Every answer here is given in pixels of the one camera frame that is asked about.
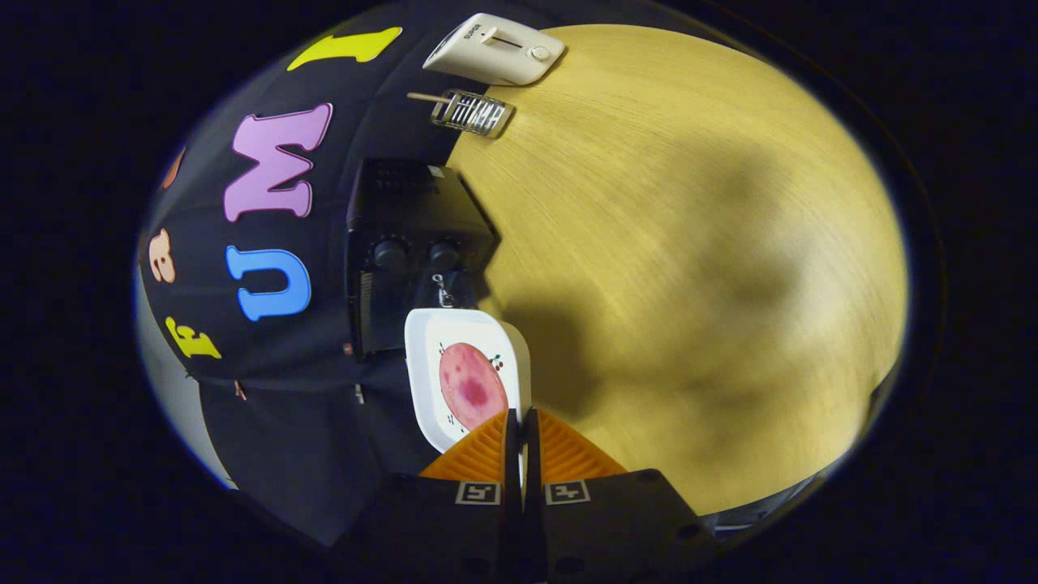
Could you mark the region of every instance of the toaster knob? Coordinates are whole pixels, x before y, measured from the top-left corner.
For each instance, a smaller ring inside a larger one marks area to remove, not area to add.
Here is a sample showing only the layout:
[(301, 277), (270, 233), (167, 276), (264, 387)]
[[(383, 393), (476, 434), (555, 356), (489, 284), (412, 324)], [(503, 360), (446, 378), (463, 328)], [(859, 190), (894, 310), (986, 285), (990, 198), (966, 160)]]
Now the toaster knob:
[(407, 249), (399, 241), (387, 239), (375, 246), (375, 265), (386, 271), (403, 271), (407, 268)]
[(458, 252), (458, 248), (446, 241), (433, 245), (433, 248), (429, 250), (429, 265), (435, 270), (453, 270), (460, 258), (461, 253)]

